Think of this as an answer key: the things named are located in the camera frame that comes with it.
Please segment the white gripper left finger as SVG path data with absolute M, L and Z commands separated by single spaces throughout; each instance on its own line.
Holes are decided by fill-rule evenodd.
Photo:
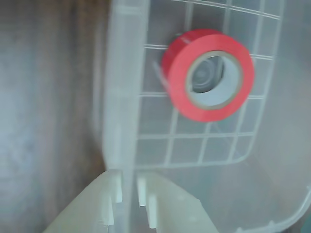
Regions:
M 106 233 L 113 206 L 122 202 L 122 172 L 108 170 L 92 181 L 46 228 L 46 233 Z

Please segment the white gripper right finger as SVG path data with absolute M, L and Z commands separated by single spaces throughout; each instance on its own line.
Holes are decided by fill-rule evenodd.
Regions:
M 154 172 L 137 176 L 138 201 L 150 229 L 158 233 L 217 233 L 201 202 L 171 180 Z

